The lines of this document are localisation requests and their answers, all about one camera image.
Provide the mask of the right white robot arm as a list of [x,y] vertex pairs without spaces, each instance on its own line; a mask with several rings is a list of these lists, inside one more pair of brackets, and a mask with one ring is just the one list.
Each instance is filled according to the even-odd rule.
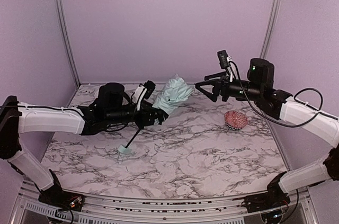
[[273,88],[274,65],[265,59],[253,58],[247,80],[241,80],[236,64],[227,58],[220,66],[230,71],[206,76],[195,84],[197,90],[213,102],[218,97],[227,101],[234,97],[247,101],[254,111],[278,125],[303,128],[326,141],[331,150],[328,156],[294,171],[278,174],[265,193],[247,196],[242,205],[248,212],[268,210],[290,203],[289,193],[305,186],[314,186],[326,180],[338,180],[338,118],[297,99],[286,91]]

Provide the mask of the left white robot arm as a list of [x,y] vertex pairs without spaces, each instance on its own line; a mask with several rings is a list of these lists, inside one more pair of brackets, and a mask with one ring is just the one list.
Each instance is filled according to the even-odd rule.
[[56,174],[44,167],[20,142],[28,132],[66,132],[93,136],[113,127],[123,129],[134,123],[138,130],[162,123],[168,114],[147,99],[155,84],[140,84],[129,96],[120,83],[107,83],[99,88],[96,99],[88,106],[50,107],[19,102],[8,96],[1,106],[1,159],[18,173],[27,176],[37,187],[39,201],[69,211],[81,211],[84,196],[65,191]]

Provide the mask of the mint green folding umbrella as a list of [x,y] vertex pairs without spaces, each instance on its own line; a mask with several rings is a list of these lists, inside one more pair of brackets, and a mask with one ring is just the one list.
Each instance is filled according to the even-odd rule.
[[[176,108],[187,101],[193,92],[193,87],[188,85],[178,74],[175,74],[157,94],[152,107],[161,109],[165,114],[170,115]],[[137,104],[137,111],[140,109],[141,104]]]

